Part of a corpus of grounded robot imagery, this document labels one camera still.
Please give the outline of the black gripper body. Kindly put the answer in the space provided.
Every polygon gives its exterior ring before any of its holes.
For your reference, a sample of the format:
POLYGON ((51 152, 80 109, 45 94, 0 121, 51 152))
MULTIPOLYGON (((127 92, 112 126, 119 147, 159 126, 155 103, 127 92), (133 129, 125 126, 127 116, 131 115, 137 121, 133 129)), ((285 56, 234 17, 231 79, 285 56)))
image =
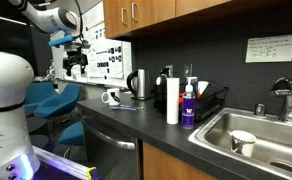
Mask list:
POLYGON ((71 75, 71 69, 74 65, 80 66, 80 72, 84 73, 85 67, 88 65, 87 56, 80 51, 69 51, 63 59, 63 68, 66 70, 66 75, 71 75))

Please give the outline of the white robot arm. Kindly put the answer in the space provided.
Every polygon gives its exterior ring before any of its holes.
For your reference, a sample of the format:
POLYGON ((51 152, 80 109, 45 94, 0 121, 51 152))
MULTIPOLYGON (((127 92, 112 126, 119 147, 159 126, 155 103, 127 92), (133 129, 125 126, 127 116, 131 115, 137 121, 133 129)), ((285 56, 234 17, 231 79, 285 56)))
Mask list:
MULTIPOLYGON (((85 47, 81 41, 81 12, 57 7, 38 10, 27 0, 7 0, 44 33, 62 31, 64 36, 51 41, 66 52, 85 47)), ((0 180, 33 180, 40 168, 34 152, 25 117, 26 90, 34 77, 31 64, 24 58, 0 51, 0 180)))

